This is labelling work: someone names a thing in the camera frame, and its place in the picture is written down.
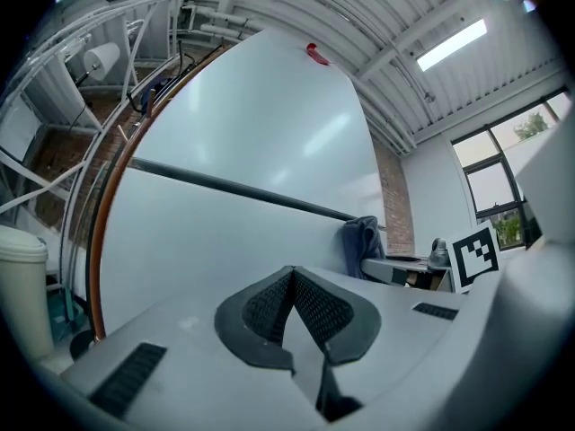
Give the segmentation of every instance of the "white trash can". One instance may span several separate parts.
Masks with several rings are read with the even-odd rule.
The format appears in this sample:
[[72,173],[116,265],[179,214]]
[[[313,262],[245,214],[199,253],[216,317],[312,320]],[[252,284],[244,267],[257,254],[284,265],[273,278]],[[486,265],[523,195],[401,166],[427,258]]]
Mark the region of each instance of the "white trash can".
[[46,297],[48,250],[36,236],[0,225],[0,310],[29,359],[52,352]]

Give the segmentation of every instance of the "window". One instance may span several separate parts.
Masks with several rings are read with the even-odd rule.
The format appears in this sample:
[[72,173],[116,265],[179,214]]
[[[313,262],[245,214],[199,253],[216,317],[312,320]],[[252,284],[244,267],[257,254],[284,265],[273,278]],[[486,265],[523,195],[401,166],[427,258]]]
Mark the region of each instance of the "window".
[[491,220],[502,250],[529,246],[541,236],[515,176],[570,107],[568,94],[556,93],[453,143],[477,222]]

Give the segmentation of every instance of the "window frame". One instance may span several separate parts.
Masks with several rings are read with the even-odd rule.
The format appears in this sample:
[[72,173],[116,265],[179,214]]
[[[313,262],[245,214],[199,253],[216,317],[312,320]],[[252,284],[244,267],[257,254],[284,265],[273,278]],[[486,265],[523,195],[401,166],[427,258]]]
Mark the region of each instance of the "window frame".
[[[560,121],[559,117],[557,116],[557,114],[555,113],[553,108],[547,103],[547,101],[549,101],[551,98],[558,96],[559,94],[562,94],[562,93],[566,93],[567,96],[569,97],[569,99],[571,99],[571,95],[569,94],[567,87],[563,86],[559,90],[556,90],[554,92],[546,94],[545,96],[542,96],[541,98],[539,98],[537,101],[533,101],[533,102],[527,104],[525,107],[522,107],[518,110],[515,110],[514,112],[509,113],[508,115],[505,115],[504,117],[502,117],[500,119],[492,121],[492,123],[483,125],[482,127],[475,129],[473,132],[468,133],[465,136],[461,136],[461,137],[459,137],[459,138],[457,138],[451,142],[451,145],[457,145],[457,144],[464,142],[465,140],[467,140],[471,137],[474,137],[474,136],[477,136],[483,132],[486,132],[487,135],[489,136],[489,138],[491,139],[492,143],[495,145],[495,148],[497,150],[497,153],[495,155],[488,156],[487,158],[484,158],[478,162],[468,164],[465,167],[461,164],[461,162],[459,162],[459,164],[461,165],[461,168],[463,169],[465,179],[467,180],[467,187],[469,188],[469,192],[471,193],[471,199],[473,201],[473,210],[475,211],[475,219],[476,220],[479,220],[479,219],[484,218],[484,217],[493,216],[493,215],[496,215],[496,214],[499,214],[502,212],[510,211],[512,209],[516,209],[518,214],[519,214],[519,234],[521,236],[521,243],[514,244],[512,246],[501,247],[500,248],[501,251],[508,251],[511,249],[519,248],[519,247],[526,247],[526,246],[528,247],[531,245],[531,242],[530,242],[531,239],[528,238],[528,234],[527,234],[527,230],[526,230],[527,229],[527,219],[526,219],[526,214],[525,214],[525,209],[524,209],[524,204],[526,203],[526,201],[522,200],[522,198],[521,198],[518,184],[515,180],[515,176],[513,175],[513,171],[511,170],[511,166],[509,165],[507,157],[505,156],[505,152],[501,148],[501,145],[500,145],[499,141],[497,140],[497,137],[495,137],[495,135],[493,134],[493,132],[491,130],[493,128],[497,127],[498,125],[500,125],[501,123],[505,123],[506,121],[516,117],[517,115],[525,113],[526,111],[529,111],[529,110],[533,109],[534,107],[537,107],[538,105],[544,105],[544,107],[549,111],[549,113],[551,114],[553,119],[555,119],[556,122]],[[473,193],[471,182],[469,181],[469,174],[473,174],[474,172],[478,172],[478,171],[487,169],[487,168],[489,168],[495,164],[499,164],[499,163],[502,165],[503,171],[505,172],[505,175],[507,176],[509,187],[511,188],[511,194],[513,195],[513,201],[510,201],[510,202],[505,203],[505,204],[500,205],[500,206],[495,206],[495,207],[490,207],[488,209],[483,209],[483,211],[478,211],[477,210],[477,204],[475,203],[475,195]]]

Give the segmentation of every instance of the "corrugated metal ceiling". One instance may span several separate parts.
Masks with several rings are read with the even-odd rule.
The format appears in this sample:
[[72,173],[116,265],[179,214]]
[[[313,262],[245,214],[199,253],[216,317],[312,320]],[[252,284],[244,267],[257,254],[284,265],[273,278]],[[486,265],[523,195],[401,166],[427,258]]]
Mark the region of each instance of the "corrugated metal ceiling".
[[[562,69],[536,13],[525,13],[518,0],[191,1],[314,41],[352,77],[374,136],[398,154],[459,110],[478,101],[484,107],[500,89],[513,92],[516,80],[529,76],[534,84]],[[66,20],[79,6],[71,0],[63,7]],[[417,57],[481,18],[485,36],[421,72]]]

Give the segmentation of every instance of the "wooden edge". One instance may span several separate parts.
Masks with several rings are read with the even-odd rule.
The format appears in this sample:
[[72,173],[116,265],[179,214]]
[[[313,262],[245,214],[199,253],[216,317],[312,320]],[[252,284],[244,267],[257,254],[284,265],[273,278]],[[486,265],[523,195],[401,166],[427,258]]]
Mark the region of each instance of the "wooden edge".
[[[201,72],[206,66],[228,51],[229,48],[221,48],[216,51],[211,57],[205,59],[202,63],[196,66],[191,72],[184,76],[158,103],[153,105],[151,116],[146,116],[132,137],[124,146],[122,153],[112,168],[111,176],[104,188],[102,194],[102,202],[96,214],[96,221],[94,223],[92,248],[90,254],[90,312],[92,313],[94,340],[102,340],[106,337],[104,328],[104,320],[102,316],[102,302],[100,295],[100,262],[102,260],[102,248],[104,242],[104,234],[106,233],[106,226],[108,224],[108,216],[111,211],[111,204],[118,191],[119,182],[126,170],[129,160],[137,149],[137,146],[142,141],[147,130],[152,126],[157,116],[162,112],[164,107],[170,102],[188,82]],[[152,109],[152,104],[148,103],[148,110]]]

